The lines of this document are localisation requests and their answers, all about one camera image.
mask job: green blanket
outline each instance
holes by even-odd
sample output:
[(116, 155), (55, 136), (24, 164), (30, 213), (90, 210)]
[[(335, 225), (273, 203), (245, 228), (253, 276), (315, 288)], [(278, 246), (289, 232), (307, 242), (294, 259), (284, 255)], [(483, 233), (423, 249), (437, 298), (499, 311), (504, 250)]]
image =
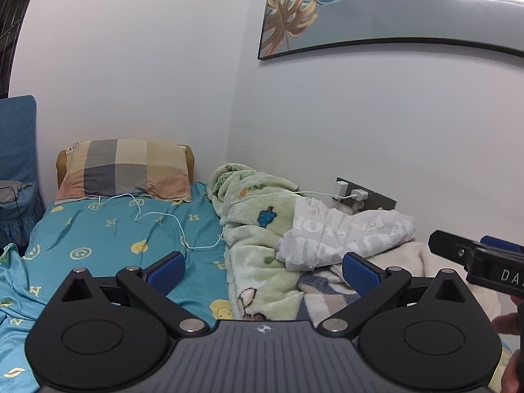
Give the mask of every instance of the green blanket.
[(235, 319), (295, 319), (303, 293), (274, 246), (292, 227), (299, 188), (241, 164), (218, 168), (208, 183), (227, 243), (224, 259)]

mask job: wall socket panel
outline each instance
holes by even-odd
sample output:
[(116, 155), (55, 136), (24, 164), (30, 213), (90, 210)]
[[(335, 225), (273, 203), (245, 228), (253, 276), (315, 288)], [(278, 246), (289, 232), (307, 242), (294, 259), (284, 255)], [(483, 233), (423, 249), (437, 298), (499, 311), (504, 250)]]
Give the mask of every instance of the wall socket panel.
[(340, 202), (341, 204), (344, 204), (348, 206), (349, 208), (353, 208), (355, 204), (358, 206), (358, 211), (364, 211), (364, 210), (378, 210), (379, 208), (382, 208), (384, 210), (394, 210), (395, 205), (397, 205), (397, 201), (385, 197), (384, 195), (381, 195), (379, 193), (373, 192), (372, 190), (368, 189), (367, 187), (360, 186), (356, 183), (352, 183), (345, 178), (337, 177), (336, 181), (344, 181), (347, 183), (347, 192), (346, 194), (349, 195), (353, 189), (362, 189), (368, 193), (367, 199), (364, 201), (356, 201), (353, 198), (346, 198), (342, 199)]

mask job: striped towel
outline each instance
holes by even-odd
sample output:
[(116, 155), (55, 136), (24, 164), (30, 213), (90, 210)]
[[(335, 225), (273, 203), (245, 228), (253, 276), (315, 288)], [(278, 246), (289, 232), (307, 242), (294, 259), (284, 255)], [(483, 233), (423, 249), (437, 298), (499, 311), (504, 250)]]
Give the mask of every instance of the striped towel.
[(340, 265), (303, 274), (297, 284), (298, 289), (304, 293), (297, 319), (311, 320), (316, 326), (358, 299), (359, 295), (341, 279), (341, 275)]

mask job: finger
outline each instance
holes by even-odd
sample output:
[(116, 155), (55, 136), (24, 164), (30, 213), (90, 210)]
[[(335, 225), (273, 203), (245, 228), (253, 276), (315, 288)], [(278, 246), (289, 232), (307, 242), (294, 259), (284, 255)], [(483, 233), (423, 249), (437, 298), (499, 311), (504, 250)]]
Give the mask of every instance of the finger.
[(506, 370), (500, 379), (500, 393), (518, 393), (519, 391), (519, 357), (520, 350), (513, 353), (512, 358), (508, 362)]
[(493, 328), (495, 328), (499, 334), (520, 334), (519, 317), (517, 313), (497, 316), (492, 320), (492, 324)]
[(517, 305), (522, 301), (522, 298), (520, 298), (520, 297), (515, 297), (514, 295), (512, 295), (512, 296), (510, 297), (510, 299), (512, 299), (512, 302), (515, 303), (515, 304), (517, 304)]

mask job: gray gripper base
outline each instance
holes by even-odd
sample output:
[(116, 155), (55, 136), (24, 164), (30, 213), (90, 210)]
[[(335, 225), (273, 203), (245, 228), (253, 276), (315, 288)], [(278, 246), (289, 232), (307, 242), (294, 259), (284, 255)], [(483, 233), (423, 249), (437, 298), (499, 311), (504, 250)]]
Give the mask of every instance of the gray gripper base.
[[(41, 393), (54, 392), (43, 389)], [(374, 373), (353, 343), (308, 321), (221, 321), (181, 340), (150, 378), (121, 393), (408, 393)], [(489, 393), (487, 387), (472, 393)]]

